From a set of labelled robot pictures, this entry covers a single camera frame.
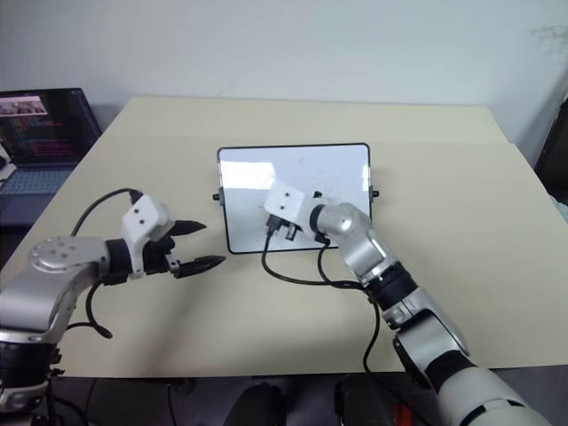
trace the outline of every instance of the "cable connector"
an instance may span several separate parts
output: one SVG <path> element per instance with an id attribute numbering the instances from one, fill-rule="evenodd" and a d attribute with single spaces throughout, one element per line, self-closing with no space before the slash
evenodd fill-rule
<path id="1" fill-rule="evenodd" d="M 266 221 L 266 226 L 268 227 L 267 235 L 273 235 L 276 231 L 280 229 L 284 221 L 274 215 L 270 215 Z"/>
<path id="2" fill-rule="evenodd" d="M 130 189 L 128 191 L 128 195 L 130 196 L 130 204 L 134 205 L 136 204 L 136 201 L 138 201 L 140 198 L 142 198 L 142 195 L 144 195 L 144 193 L 136 190 L 136 189 Z"/>
<path id="3" fill-rule="evenodd" d="M 319 232 L 316 233 L 316 238 L 314 240 L 320 242 L 321 244 L 325 244 L 327 246 L 331 244 L 331 240 L 328 237 L 326 237 L 323 233 Z"/>

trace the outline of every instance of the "floor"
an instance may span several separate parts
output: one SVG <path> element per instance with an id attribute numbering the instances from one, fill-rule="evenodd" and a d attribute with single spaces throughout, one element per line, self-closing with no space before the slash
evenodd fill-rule
<path id="1" fill-rule="evenodd" d="M 553 425 L 568 424 L 568 366 L 511 368 L 497 371 Z M 335 384 L 342 375 L 291 375 L 282 377 L 200 378 L 189 386 L 175 386 L 172 404 L 178 425 L 222 425 L 240 394 L 255 383 L 277 384 L 287 396 L 288 426 L 337 425 L 334 409 Z M 406 374 L 381 374 L 389 388 L 400 393 L 430 424 L 439 424 L 428 391 L 414 387 Z M 54 383 L 55 394 L 84 408 L 90 378 L 63 377 Z M 58 412 L 67 426 L 80 425 L 66 407 Z M 93 425 L 170 425 L 167 385 L 138 380 L 97 379 L 87 413 Z"/>

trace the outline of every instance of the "white wall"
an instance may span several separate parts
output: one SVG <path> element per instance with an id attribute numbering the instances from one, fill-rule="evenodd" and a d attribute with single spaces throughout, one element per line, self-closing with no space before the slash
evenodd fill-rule
<path id="1" fill-rule="evenodd" d="M 566 0 L 0 0 L 5 89 L 484 104 L 533 162 L 568 90 Z"/>

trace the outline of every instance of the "laptop keyboard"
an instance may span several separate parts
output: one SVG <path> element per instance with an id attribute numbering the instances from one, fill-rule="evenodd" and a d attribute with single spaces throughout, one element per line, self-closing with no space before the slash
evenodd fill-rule
<path id="1" fill-rule="evenodd" d="M 16 170 L 0 187 L 1 195 L 56 193 L 72 170 Z"/>

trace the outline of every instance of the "laptop screen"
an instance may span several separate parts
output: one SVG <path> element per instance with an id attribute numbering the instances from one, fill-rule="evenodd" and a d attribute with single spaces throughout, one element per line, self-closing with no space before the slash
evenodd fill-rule
<path id="1" fill-rule="evenodd" d="M 0 141 L 13 163 L 78 163 L 101 134 L 81 89 L 0 92 Z"/>

